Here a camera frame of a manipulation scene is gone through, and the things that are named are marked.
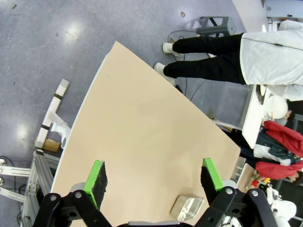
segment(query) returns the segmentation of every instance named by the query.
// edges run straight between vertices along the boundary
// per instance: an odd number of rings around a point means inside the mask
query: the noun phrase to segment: red jacket
[[[303,157],[303,136],[285,126],[273,121],[265,121],[264,128],[266,134],[280,142],[286,149],[299,157]],[[290,166],[273,164],[268,162],[257,162],[256,170],[261,177],[271,179],[282,179],[294,175],[299,169],[303,168],[303,161]]]

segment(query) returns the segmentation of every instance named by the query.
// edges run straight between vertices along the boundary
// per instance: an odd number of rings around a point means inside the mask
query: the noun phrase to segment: bolt
[[[76,192],[75,197],[78,199],[82,196],[81,192]]]
[[[258,196],[258,192],[257,192],[257,191],[252,191],[251,194],[252,194],[253,196]]]
[[[225,190],[225,192],[226,192],[227,194],[231,195],[231,194],[232,194],[232,189],[228,188],[228,189]]]
[[[55,196],[55,195],[51,196],[51,201],[55,201],[56,199],[57,199],[57,196]]]

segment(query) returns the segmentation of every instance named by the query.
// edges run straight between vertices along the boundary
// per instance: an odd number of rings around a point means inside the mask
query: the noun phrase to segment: wooden board
[[[101,211],[113,226],[172,220],[178,195],[205,196],[203,158],[212,157],[221,177],[229,179],[239,152],[186,97],[116,42],[75,120],[53,192],[66,195],[103,159],[108,186]]]

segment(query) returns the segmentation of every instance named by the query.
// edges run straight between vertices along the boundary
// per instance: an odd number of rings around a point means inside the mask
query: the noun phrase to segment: white shoe
[[[168,77],[168,76],[165,76],[164,75],[164,68],[165,68],[165,65],[161,64],[161,63],[157,63],[154,67],[155,71],[157,73],[159,73],[161,76],[163,76],[164,79],[166,79],[169,83],[172,84],[172,86],[175,86],[176,85],[176,81],[174,78],[171,78],[171,77]]]
[[[172,50],[172,45],[173,44],[170,44],[170,43],[163,43],[163,46],[162,46],[162,50],[164,53],[171,53],[173,55],[175,55],[176,57],[183,57],[184,54],[183,53],[177,53],[177,52],[174,52]]]

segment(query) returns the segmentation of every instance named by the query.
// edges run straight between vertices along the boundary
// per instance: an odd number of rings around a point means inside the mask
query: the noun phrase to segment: plastic stool
[[[214,18],[221,18],[222,23],[217,25]],[[200,17],[204,21],[201,24],[202,27],[197,28],[197,33],[201,35],[213,35],[216,34],[216,37],[219,37],[220,34],[224,36],[235,35],[236,34],[236,25],[230,17]],[[207,27],[208,21],[211,21],[214,26]]]

